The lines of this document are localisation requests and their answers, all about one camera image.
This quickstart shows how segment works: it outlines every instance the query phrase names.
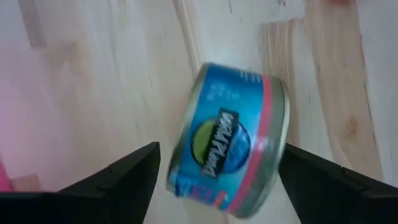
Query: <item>blue label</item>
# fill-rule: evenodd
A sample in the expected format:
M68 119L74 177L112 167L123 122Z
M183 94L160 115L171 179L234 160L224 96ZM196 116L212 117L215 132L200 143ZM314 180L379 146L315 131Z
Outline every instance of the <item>blue label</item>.
M209 64L175 194L225 210L241 185L262 109L260 75Z

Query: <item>metal can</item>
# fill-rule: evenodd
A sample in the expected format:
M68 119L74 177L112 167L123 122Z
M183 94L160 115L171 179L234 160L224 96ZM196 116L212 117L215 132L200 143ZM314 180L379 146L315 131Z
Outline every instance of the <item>metal can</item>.
M276 77L202 66L167 175L167 190L248 218L271 191L290 106Z

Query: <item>can label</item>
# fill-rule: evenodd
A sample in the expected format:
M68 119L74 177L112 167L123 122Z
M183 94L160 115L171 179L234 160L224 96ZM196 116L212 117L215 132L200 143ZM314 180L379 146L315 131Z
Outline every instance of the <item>can label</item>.
M209 64L178 170L170 175L176 196L220 210L242 203L267 144L269 79Z

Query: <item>wooden floor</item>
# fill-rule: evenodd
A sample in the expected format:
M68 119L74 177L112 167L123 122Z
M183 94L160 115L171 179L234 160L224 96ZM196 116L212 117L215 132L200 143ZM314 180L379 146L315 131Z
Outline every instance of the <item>wooden floor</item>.
M1 159L17 189L59 190L160 141L145 223L300 223L280 179L248 221L165 190L188 94L211 61L285 80L290 143L398 187L397 8L395 0L0 1Z

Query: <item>brand logo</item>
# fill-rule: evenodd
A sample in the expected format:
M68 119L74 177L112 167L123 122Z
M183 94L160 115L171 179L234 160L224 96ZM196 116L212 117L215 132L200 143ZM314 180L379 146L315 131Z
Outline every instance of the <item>brand logo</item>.
M195 160L202 173L212 178L239 169L249 151L249 136L239 123L239 114L225 108L220 108L217 118L204 122L192 140Z

